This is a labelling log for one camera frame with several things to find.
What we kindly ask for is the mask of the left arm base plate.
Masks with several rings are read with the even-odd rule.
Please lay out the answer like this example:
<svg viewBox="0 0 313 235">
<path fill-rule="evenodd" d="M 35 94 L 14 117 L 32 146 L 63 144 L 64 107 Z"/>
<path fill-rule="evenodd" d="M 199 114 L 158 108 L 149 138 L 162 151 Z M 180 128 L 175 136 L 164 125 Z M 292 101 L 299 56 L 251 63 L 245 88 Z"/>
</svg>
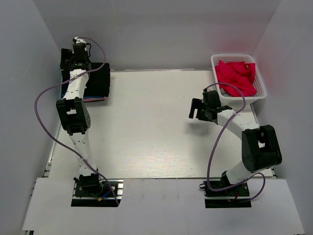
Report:
<svg viewBox="0 0 313 235">
<path fill-rule="evenodd" d="M 123 179 L 104 180 L 96 174 L 73 178 L 72 207 L 118 207 L 123 194 Z"/>
</svg>

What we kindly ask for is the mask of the black t-shirt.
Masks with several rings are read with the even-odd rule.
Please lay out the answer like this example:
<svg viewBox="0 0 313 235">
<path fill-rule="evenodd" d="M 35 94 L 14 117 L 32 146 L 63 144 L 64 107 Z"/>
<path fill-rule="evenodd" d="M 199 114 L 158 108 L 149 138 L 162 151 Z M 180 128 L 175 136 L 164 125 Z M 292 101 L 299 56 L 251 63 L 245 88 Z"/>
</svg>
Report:
<svg viewBox="0 0 313 235">
<path fill-rule="evenodd" d="M 97 69 L 102 63 L 91 63 L 92 69 Z M 62 82 L 69 80 L 69 70 L 62 71 Z M 95 90 L 107 90 L 110 91 L 110 82 L 111 82 L 111 68 L 109 63 L 105 63 L 104 66 L 95 72 L 92 72 L 89 75 L 89 80 L 86 84 L 86 89 L 95 89 Z M 63 84 L 61 91 L 67 90 L 68 83 Z"/>
</svg>

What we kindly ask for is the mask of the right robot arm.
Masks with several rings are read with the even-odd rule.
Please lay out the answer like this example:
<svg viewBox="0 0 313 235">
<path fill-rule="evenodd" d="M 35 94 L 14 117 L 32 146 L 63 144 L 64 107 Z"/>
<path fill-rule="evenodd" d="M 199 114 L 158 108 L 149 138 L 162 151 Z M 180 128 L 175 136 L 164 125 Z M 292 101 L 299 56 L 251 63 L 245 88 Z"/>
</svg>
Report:
<svg viewBox="0 0 313 235">
<path fill-rule="evenodd" d="M 193 98 L 189 118 L 213 122 L 222 127 L 213 145 L 208 167 L 211 164 L 218 142 L 225 130 L 232 132 L 241 140 L 241 160 L 221 175 L 221 190 L 226 195 L 233 195 L 239 185 L 255 174 L 282 163 L 282 154 L 276 132 L 271 125 L 258 125 L 240 116 L 228 105 L 222 105 L 216 91 L 204 91 L 202 98 Z"/>
</svg>

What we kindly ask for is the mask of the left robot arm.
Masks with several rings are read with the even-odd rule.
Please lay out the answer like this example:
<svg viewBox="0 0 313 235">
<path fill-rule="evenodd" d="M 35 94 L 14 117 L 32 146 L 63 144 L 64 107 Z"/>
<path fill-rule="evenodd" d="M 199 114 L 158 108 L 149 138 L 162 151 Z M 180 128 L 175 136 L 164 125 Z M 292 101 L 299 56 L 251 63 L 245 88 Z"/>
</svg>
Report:
<svg viewBox="0 0 313 235">
<path fill-rule="evenodd" d="M 60 69 L 62 98 L 57 101 L 57 112 L 62 128 L 69 135 L 77 155 L 79 176 L 98 176 L 89 143 L 91 119 L 83 101 L 87 71 L 91 70 L 91 61 L 87 50 L 88 43 L 83 39 L 74 39 L 73 49 L 61 49 Z"/>
</svg>

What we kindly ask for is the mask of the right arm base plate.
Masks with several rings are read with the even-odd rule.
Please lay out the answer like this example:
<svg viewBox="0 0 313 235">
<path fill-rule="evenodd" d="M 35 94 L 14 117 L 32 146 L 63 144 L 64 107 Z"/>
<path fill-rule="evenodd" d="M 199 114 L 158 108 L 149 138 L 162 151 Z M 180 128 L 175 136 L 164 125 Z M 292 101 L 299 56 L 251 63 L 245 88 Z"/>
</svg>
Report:
<svg viewBox="0 0 313 235">
<path fill-rule="evenodd" d="M 206 209 L 251 208 L 250 193 L 247 183 L 224 191 L 211 191 L 207 181 L 203 181 L 199 188 L 204 190 Z"/>
</svg>

